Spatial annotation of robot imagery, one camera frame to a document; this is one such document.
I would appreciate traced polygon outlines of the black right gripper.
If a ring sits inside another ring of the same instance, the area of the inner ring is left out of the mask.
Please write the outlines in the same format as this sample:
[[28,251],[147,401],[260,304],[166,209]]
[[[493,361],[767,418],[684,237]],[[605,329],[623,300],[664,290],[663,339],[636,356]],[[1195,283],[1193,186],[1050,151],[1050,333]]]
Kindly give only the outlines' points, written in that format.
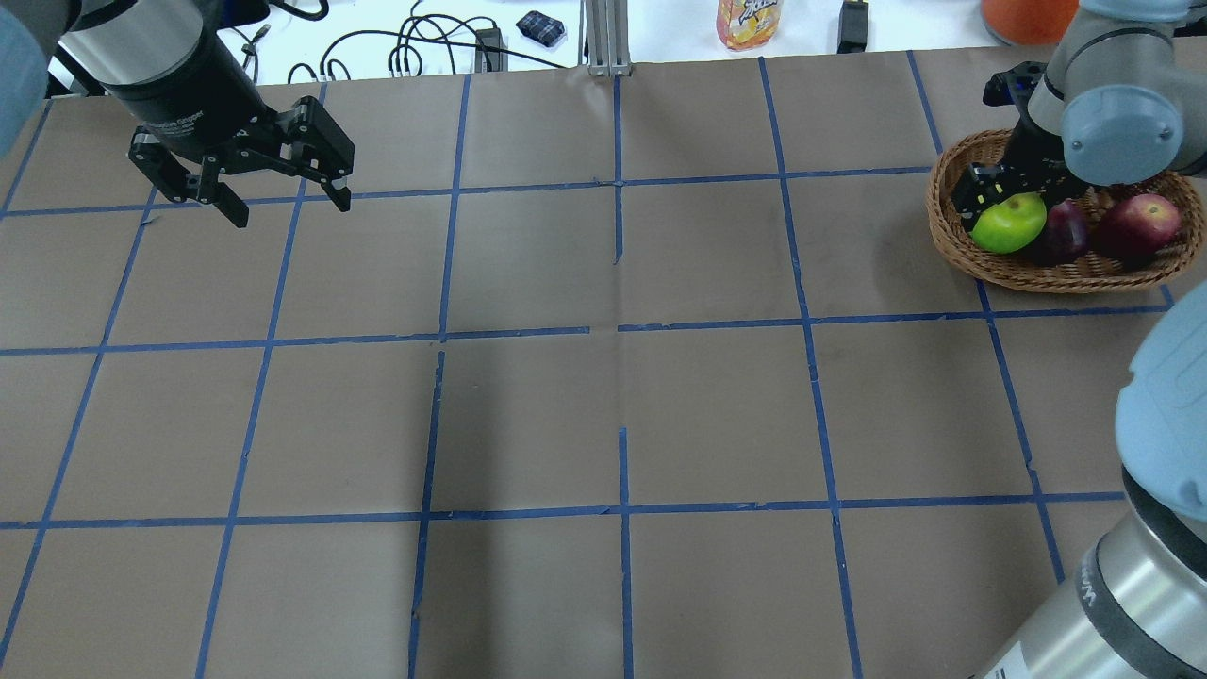
[[1009,197],[1034,192],[1048,205],[1059,205],[1065,199],[1079,199],[1089,191],[1089,185],[1065,163],[1061,139],[1043,129],[1030,113],[1032,96],[1048,90],[1044,74],[1044,63],[1021,62],[1005,72],[992,74],[984,82],[982,104],[992,109],[1010,105],[1018,113],[1018,123],[999,162],[973,162],[954,182],[950,201],[966,233],[973,232],[985,211]]

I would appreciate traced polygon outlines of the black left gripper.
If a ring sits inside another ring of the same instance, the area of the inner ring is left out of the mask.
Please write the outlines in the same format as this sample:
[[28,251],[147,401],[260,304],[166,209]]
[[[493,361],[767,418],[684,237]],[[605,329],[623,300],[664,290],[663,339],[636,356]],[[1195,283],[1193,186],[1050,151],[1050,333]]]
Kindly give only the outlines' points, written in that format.
[[[121,55],[132,65],[107,69],[103,86],[138,117],[128,157],[168,201],[215,207],[244,228],[250,209],[221,175],[272,171],[315,182],[337,210],[351,209],[356,146],[317,98],[268,107],[214,33],[189,46],[130,47]],[[187,171],[183,160],[199,171]]]

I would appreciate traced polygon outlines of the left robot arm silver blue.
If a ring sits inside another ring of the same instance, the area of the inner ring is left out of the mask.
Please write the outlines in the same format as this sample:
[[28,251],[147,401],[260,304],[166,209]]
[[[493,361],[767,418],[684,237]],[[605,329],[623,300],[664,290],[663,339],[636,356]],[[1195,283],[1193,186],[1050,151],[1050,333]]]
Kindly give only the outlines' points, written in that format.
[[345,130],[315,96],[269,107],[194,1],[5,1],[4,152],[43,99],[57,49],[138,119],[126,154],[168,201],[216,207],[243,228],[249,207],[225,177],[272,171],[350,209]]

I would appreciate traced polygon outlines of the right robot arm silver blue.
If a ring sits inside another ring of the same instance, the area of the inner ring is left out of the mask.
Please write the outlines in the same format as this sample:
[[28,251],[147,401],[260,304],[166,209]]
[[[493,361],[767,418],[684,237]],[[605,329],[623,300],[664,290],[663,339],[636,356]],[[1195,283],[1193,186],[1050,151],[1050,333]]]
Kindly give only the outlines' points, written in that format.
[[[1010,130],[969,135],[941,156],[926,205],[954,267],[993,273],[1011,245],[975,236],[993,209],[1184,185],[1205,172],[1205,76],[1174,62],[1174,31],[1203,2],[1081,1],[1048,63],[984,86],[1013,105]],[[1129,511],[980,671],[982,678],[1205,675],[1205,287],[1186,293],[1142,343],[1116,397],[1116,450]]]

